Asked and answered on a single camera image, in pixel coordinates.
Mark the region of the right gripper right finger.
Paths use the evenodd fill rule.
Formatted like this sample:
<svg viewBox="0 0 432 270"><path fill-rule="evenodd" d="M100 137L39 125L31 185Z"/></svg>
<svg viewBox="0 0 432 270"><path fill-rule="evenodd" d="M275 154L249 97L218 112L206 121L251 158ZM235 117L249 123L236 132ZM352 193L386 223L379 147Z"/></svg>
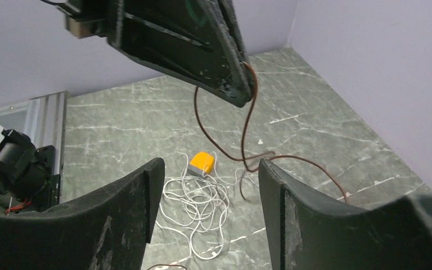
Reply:
<svg viewBox="0 0 432 270"><path fill-rule="evenodd" d="M336 200L273 162L258 178L273 269L432 269L432 195L367 210Z"/></svg>

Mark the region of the yellow grey block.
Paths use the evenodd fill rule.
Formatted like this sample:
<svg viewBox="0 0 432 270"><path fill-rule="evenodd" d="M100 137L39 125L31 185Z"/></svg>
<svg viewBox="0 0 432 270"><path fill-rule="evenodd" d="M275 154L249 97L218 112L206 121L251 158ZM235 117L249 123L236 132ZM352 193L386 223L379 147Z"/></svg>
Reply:
<svg viewBox="0 0 432 270"><path fill-rule="evenodd" d="M188 162L187 172L193 176L205 178L209 175L215 164L215 157L207 152L198 152Z"/></svg>

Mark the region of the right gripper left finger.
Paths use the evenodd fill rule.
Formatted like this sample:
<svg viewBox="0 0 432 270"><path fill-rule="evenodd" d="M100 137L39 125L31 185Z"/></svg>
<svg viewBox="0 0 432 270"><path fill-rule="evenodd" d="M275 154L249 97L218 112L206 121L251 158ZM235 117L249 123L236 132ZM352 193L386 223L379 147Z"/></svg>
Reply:
<svg viewBox="0 0 432 270"><path fill-rule="evenodd" d="M140 269L164 179L156 157L46 211L0 215L0 269Z"/></svg>

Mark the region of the aluminium frame rail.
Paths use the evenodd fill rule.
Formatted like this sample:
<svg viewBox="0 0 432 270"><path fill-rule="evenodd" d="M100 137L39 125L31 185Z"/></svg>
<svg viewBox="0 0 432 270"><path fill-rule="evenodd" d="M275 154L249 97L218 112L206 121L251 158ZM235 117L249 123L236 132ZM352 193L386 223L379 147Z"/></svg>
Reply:
<svg viewBox="0 0 432 270"><path fill-rule="evenodd" d="M55 147L55 174L63 167L67 100L65 91L0 106L2 127L25 133L37 148Z"/></svg>

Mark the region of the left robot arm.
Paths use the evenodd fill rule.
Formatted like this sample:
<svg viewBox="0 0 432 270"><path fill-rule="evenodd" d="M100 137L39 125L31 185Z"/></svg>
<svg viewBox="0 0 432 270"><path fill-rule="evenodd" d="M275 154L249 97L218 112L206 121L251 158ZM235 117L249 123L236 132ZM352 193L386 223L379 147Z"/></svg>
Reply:
<svg viewBox="0 0 432 270"><path fill-rule="evenodd" d="M254 97L243 38L231 1L53 2L79 39L105 38L119 53L152 70L202 88L236 107ZM31 139L0 126L0 195L45 211L52 198L55 161Z"/></svg>

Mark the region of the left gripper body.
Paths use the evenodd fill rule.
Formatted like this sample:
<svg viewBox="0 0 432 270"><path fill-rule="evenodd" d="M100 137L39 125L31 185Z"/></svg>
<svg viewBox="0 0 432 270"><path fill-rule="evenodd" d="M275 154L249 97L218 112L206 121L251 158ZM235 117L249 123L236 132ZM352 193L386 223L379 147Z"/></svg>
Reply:
<svg viewBox="0 0 432 270"><path fill-rule="evenodd" d="M43 1L64 14L65 29L78 39L114 36L124 14L125 1Z"/></svg>

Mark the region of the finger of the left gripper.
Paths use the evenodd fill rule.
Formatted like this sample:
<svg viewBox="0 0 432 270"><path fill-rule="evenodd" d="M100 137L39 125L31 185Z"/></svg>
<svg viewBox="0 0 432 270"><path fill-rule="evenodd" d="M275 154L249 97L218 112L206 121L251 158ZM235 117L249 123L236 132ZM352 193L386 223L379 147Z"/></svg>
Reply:
<svg viewBox="0 0 432 270"><path fill-rule="evenodd" d="M107 42L132 61L198 86L243 107L254 81L228 71L219 54L218 1L125 1L124 14Z"/></svg>
<svg viewBox="0 0 432 270"><path fill-rule="evenodd" d="M218 1L221 25L218 31L223 35L219 37L219 54L228 71L244 70L243 62L247 62L244 41L236 19L232 1Z"/></svg>

